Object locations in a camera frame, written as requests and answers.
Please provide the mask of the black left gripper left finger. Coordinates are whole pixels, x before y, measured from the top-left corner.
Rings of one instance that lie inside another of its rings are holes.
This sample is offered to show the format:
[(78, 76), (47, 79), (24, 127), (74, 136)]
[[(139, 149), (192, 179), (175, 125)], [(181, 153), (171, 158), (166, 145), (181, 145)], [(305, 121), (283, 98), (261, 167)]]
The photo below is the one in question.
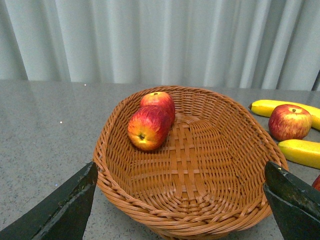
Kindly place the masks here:
[(97, 165), (87, 163), (22, 217), (0, 231), (2, 240), (81, 240), (91, 214)]

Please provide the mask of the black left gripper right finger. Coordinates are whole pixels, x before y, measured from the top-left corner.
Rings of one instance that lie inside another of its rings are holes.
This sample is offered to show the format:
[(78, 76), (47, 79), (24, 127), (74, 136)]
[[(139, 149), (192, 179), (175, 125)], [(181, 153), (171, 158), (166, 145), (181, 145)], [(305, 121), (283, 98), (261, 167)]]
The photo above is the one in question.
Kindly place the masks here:
[(278, 164), (264, 167), (263, 191), (285, 240), (320, 238), (320, 191)]

